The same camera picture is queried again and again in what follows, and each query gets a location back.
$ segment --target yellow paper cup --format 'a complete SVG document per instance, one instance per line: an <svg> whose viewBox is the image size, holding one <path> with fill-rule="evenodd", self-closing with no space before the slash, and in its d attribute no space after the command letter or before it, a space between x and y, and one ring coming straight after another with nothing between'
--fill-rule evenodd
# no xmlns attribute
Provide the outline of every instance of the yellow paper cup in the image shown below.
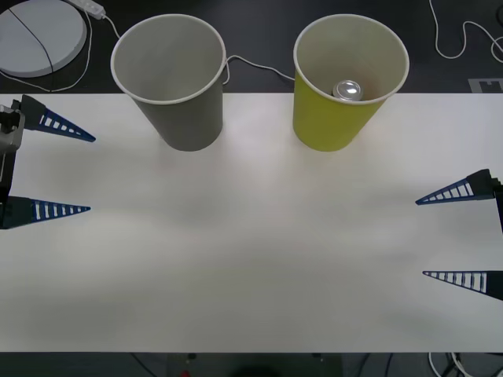
<svg viewBox="0 0 503 377"><path fill-rule="evenodd" d="M354 14L327 16L307 26L297 38L293 59L293 129L318 151L348 145L409 73L409 55L400 38L382 23ZM332 95L343 80L359 84L361 101Z"/></svg>

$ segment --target white cable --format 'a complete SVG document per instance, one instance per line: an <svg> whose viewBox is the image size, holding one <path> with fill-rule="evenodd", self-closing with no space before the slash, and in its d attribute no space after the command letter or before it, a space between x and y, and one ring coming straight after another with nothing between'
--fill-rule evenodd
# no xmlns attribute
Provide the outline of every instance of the white cable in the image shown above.
<svg viewBox="0 0 503 377"><path fill-rule="evenodd" d="M499 59L496 56L496 54L494 53L494 45L496 45L500 49L500 51L503 53L503 48L499 45L499 43L497 43L497 41L499 41L503 37L499 37L499 38L494 39L493 36L484 27L480 26L479 24L477 24L473 21L465 21L463 23L463 49L461 49L461 52L458 55L455 55L453 57L448 57L447 55L444 55L443 53L441 53L440 49L439 49L439 22L437 21L437 16L435 15L435 11L433 9L433 4L431 3L431 0L429 0L429 2L430 2L431 14L433 15L433 20L435 21L435 49L437 50L437 53L439 53L439 55L441 57L445 57L446 59L457 59L458 57L463 55L464 50L466 49L466 24L471 24L476 27L480 27L480 29L482 29L482 31L487 34L487 36L490 38L490 40L493 41L493 44L490 45L490 53L493 55L494 59L496 59L500 63L503 63L503 60Z"/></svg>
<svg viewBox="0 0 503 377"><path fill-rule="evenodd" d="M453 362L454 364L457 366L457 368L459 369L459 372L461 372L463 374L464 377L473 377L472 375L468 374L465 369L463 368L463 365L461 365L461 363L457 360L456 358L456 354L454 352L451 352L450 353L450 356L453 358Z"/></svg>
<svg viewBox="0 0 503 377"><path fill-rule="evenodd" d="M107 21L108 21L108 22L112 25L112 27L113 27L113 32L114 32L114 33L116 33L117 38L118 38L118 39L120 39L119 32L117 31L117 29L116 29L116 25L113 23L113 21L112 21L109 17L107 17L106 15L103 15L103 18L105 18L105 19L106 19L106 20L107 20Z"/></svg>
<svg viewBox="0 0 503 377"><path fill-rule="evenodd" d="M91 25L91 20L89 18L89 15L86 12L84 12L84 14L86 15L87 21L89 22L89 30L90 30L90 33L89 33L89 48L87 49L87 61L86 61L86 67L84 68L84 72L80 75L79 79L77 79L77 81L75 81L73 84L71 84L70 86L66 86L65 88L60 88L60 89L55 89L55 90L49 90L49 89L46 89L46 88L42 88L41 86L38 86L38 85L35 85L35 84L31 84L29 82L25 82L23 80L16 79L15 77L11 77L9 75L6 75L2 71L0 71L0 75L2 75L3 77L6 77L7 79L10 79L10 80L13 80L13 81L18 81L18 82L21 82L21 83L23 83L25 85L33 86L34 88L38 88L38 89L43 90L44 92L48 92L48 93L62 92L63 90L68 90L68 89L73 88L75 85L77 85L79 83L79 81L82 79L82 77L84 77L84 75L86 74L87 67L89 66L90 56L91 56L91 42L93 41L93 26Z"/></svg>
<svg viewBox="0 0 503 377"><path fill-rule="evenodd" d="M270 71L276 72L279 76L284 77L285 79L295 81L295 79L293 77L287 76L284 73L279 72L276 68L267 67L266 65L255 64L255 63L252 63L249 60L244 59L243 57L240 57L239 55L232 55L232 56L230 56L230 57L227 58L227 62L226 62L226 66L227 66L227 80L224 81L223 85L227 85L227 83L229 83L229 81L230 81L229 62L232 59L242 60L243 62L248 63L248 64L252 65L253 67L262 68L262 69L269 69Z"/></svg>
<svg viewBox="0 0 503 377"><path fill-rule="evenodd" d="M442 377L440 373L436 370L435 366L433 365L433 360L431 359L431 352L428 352L428 361L430 362L430 367L433 373L435 373L437 377Z"/></svg>

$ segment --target round white base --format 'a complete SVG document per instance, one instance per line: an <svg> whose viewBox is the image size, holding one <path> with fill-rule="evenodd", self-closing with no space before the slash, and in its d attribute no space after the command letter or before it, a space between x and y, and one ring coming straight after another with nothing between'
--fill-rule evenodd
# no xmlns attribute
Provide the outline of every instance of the round white base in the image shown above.
<svg viewBox="0 0 503 377"><path fill-rule="evenodd" d="M87 28L79 11L61 0L30 0L13 6L18 16L44 45L54 71L70 63L83 48ZM17 77L51 73L46 53L7 9L0 14L0 70Z"/></svg>

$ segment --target cord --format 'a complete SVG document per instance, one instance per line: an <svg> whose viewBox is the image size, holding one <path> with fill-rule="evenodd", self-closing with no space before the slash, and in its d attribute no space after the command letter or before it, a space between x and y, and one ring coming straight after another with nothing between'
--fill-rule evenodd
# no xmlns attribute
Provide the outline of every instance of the cord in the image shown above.
<svg viewBox="0 0 503 377"><path fill-rule="evenodd" d="M460 370L464 377L473 377L465 371L463 365L461 365L461 363L457 360L456 354L454 352L451 352L450 356L453 358L453 362L456 364L457 368Z"/></svg>
<svg viewBox="0 0 503 377"><path fill-rule="evenodd" d="M148 369L147 366L141 362L141 360L138 358L138 356L136 356L132 352L130 353L130 355L137 361L137 363L140 364L140 366L143 368L143 370L145 372L149 373L152 377L157 377L156 375L154 375L154 372L152 372L150 369Z"/></svg>
<svg viewBox="0 0 503 377"><path fill-rule="evenodd" d="M365 357L363 357L362 363L360 364L360 368L358 368L358 374L356 375L356 377L360 377L360 375L362 375L363 367L365 367L365 364L367 363L369 356L370 353L367 353Z"/></svg>
<svg viewBox="0 0 503 377"><path fill-rule="evenodd" d="M227 84L229 83L229 81L230 81L229 62L230 62L232 59L239 59L239 60L242 60L243 62L245 62L245 63L247 63L247 64L250 64L250 65L251 65L251 66L253 66L253 67L257 67L257 68L261 68L261 69L268 69L268 70L270 70L270 71L276 72L279 76L284 77L285 79L295 81L295 79L294 79L293 77L287 76L287 75L285 75L284 73L279 72L276 68L267 67L266 65L260 65L260 64L252 63L251 61L246 60L246 59L244 59L243 57L240 57L239 55L232 55L232 56L230 56L230 57L228 57L228 58L227 58L227 62L226 62L226 67L227 67L227 80L226 80L226 81L224 81L223 85L227 85Z"/></svg>
<svg viewBox="0 0 503 377"><path fill-rule="evenodd" d="M90 31L90 33L89 33L89 47L87 49L87 61L86 61L86 67L84 68L84 72L80 75L80 77L77 79L77 81L75 81L73 84L71 84L70 86L66 86L65 88L60 88L60 89L55 89L55 90L52 90L52 89L49 90L49 89L46 89L46 88L42 88L41 86L38 86L38 85L35 85L35 84L31 84L29 82L26 82L26 81L23 81L23 80L19 80L19 79L15 78L15 77L12 77L11 75L7 75L3 71L0 71L0 75L4 76L7 79L11 79L13 81L21 82L21 83L23 83L25 85L32 86L34 88L43 90L44 92L48 92L48 93L62 92L63 90L68 90L68 89L73 88L75 85L77 85L80 82L80 80L82 80L82 78L86 74L87 68L89 67L89 60L90 60L90 56L91 56L91 42L93 41L93 25L91 24L91 20L89 18L89 15L87 14L87 12L84 12L84 14L86 15L87 22L89 23L89 31ZM54 73L54 70L53 70L53 65L51 63L51 74L53 74L53 73Z"/></svg>
<svg viewBox="0 0 503 377"><path fill-rule="evenodd" d="M431 359L431 352L428 352L428 361L429 361L429 363L430 363L430 368L431 368L431 370L433 371L433 373L435 373L435 375L436 375L437 377L442 377L442 376L440 375L440 373L437 371L437 369L435 368L435 366L433 365L433 360Z"/></svg>
<svg viewBox="0 0 503 377"><path fill-rule="evenodd" d="M494 45L496 45L499 48L499 50L503 53L503 48L497 43L497 41L499 41L503 37L499 37L499 38L494 39L493 36L484 27L480 26L479 24L477 24L477 23L475 23L473 21L465 21L463 23L463 48L461 49L461 51L459 52L459 54L455 55L453 57L448 57L447 55L444 55L443 53L441 53L440 49L439 49L439 22L437 21L437 16L435 15L435 10L433 9L433 4L431 3L431 0L429 0L429 2L430 2L431 14L433 15L433 20L435 21L435 49L437 50L437 53L439 53L439 55L441 57L444 57L446 59L457 59L458 57L460 57L461 55L463 55L464 50L466 49L466 25L467 24L471 24L471 25L474 25L474 26L479 27L480 29L482 29L482 31L484 33L486 33L486 35L490 38L490 40L493 41L493 44L490 45L490 53L493 55L494 59L496 59L500 63L503 63L503 60L501 60L500 58L498 58L496 56L496 54L494 53Z"/></svg>
<svg viewBox="0 0 503 377"><path fill-rule="evenodd" d="M387 359L386 363L386 370L384 371L384 377L387 377L389 371L390 371L390 365L391 365L391 359L393 358L393 353L390 353L389 358Z"/></svg>
<svg viewBox="0 0 503 377"><path fill-rule="evenodd" d="M36 39L36 41L39 43L39 45L42 47L42 49L44 50L44 53L46 54L47 56L47 60L49 61L49 66L50 66L50 73L51 73L51 79L50 79L50 92L52 91L52 89L54 89L54 76L53 76L53 73L54 73L54 66L53 66L53 62L51 61L50 59L50 56L49 56L49 53L47 52L47 49L46 47L43 45L42 42L40 42L40 39L37 38L37 36L35 35L35 33L33 31L31 31L31 29L13 12L13 10L11 8L9 8L9 12L12 13L12 15L14 17L17 18L17 20L26 28L26 30L28 30L30 32L31 35L33 35L33 38Z"/></svg>
<svg viewBox="0 0 503 377"><path fill-rule="evenodd" d="M117 39L120 39L119 32L117 31L116 25L113 23L113 21L108 16L106 16L106 15L103 15L103 18L106 19L112 25L113 32L116 33Z"/></svg>

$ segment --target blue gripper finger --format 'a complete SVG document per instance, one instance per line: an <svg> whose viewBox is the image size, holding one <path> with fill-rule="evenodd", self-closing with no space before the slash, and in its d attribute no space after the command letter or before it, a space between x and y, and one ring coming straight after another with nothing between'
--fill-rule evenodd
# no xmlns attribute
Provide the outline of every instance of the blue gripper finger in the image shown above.
<svg viewBox="0 0 503 377"><path fill-rule="evenodd" d="M503 271L423 271L423 275L503 301Z"/></svg>
<svg viewBox="0 0 503 377"><path fill-rule="evenodd" d="M40 119L40 123L33 130L73 137L74 139L89 141L91 143L96 140L93 135L87 133L79 126L76 126L74 123L55 112L50 111L48 108Z"/></svg>
<svg viewBox="0 0 503 377"><path fill-rule="evenodd" d="M73 214L81 214L89 211L90 207L74 206L71 204L46 202L44 200L31 200L31 222L65 218Z"/></svg>
<svg viewBox="0 0 503 377"><path fill-rule="evenodd" d="M499 180L491 177L489 169L483 169L452 185L422 197L416 201L416 204L421 206L424 204L493 199L495 196L494 190L498 187L501 187Z"/></svg>
<svg viewBox="0 0 503 377"><path fill-rule="evenodd" d="M462 179L452 185L441 188L416 201L418 206L423 204L461 202L464 200L476 200L475 195L466 179Z"/></svg>

